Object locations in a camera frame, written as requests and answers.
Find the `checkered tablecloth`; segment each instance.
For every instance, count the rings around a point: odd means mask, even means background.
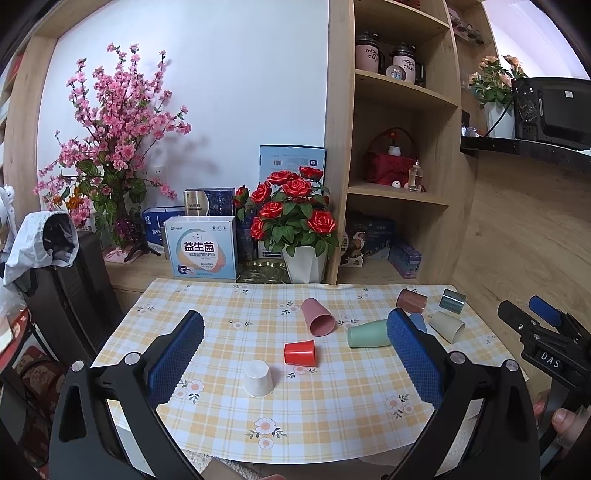
[[[433,408],[421,402],[392,347],[350,349],[347,328],[384,319],[404,286],[223,284],[156,279],[125,316],[94,366],[144,352],[197,310],[205,337],[171,400],[157,409],[182,449],[258,463],[345,460],[414,442]],[[425,316],[439,307],[446,286],[408,286],[428,296]],[[330,335],[315,338],[317,367],[283,362],[287,342],[309,340],[300,305],[314,297],[337,320]],[[448,350],[474,363],[500,365],[511,354],[468,306],[466,328]],[[275,390],[251,398],[242,388],[242,366],[264,360]],[[115,423],[129,429],[120,405]]]

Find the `bolt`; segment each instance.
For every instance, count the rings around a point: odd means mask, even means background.
[[[139,362],[139,353],[131,352],[125,355],[125,363],[128,365],[135,365]]]
[[[505,366],[509,372],[517,372],[519,370],[519,364],[515,360],[507,360]]]
[[[84,362],[82,360],[77,360],[72,364],[72,371],[79,372],[84,368]]]
[[[449,359],[455,363],[456,365],[461,365],[462,363],[464,363],[466,361],[466,355],[464,355],[461,352],[452,352],[449,355]]]

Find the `glass bottle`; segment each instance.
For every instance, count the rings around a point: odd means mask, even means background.
[[[421,193],[421,185],[423,184],[423,169],[417,162],[411,167],[408,172],[408,190],[409,192]]]

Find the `white vase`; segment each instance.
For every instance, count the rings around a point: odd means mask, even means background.
[[[505,107],[500,107],[496,102],[488,102],[484,105],[484,111],[486,114],[486,126],[488,127],[488,130],[490,130],[505,111]],[[515,119],[513,118],[512,105],[488,136],[492,138],[515,138]]]
[[[320,283],[326,266],[326,250],[316,256],[314,247],[296,247],[294,256],[283,249],[283,259],[287,265],[292,283]]]

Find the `green cup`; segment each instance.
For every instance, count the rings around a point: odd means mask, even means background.
[[[350,348],[379,347],[392,345],[388,339],[386,320],[356,325],[347,330],[347,343]]]

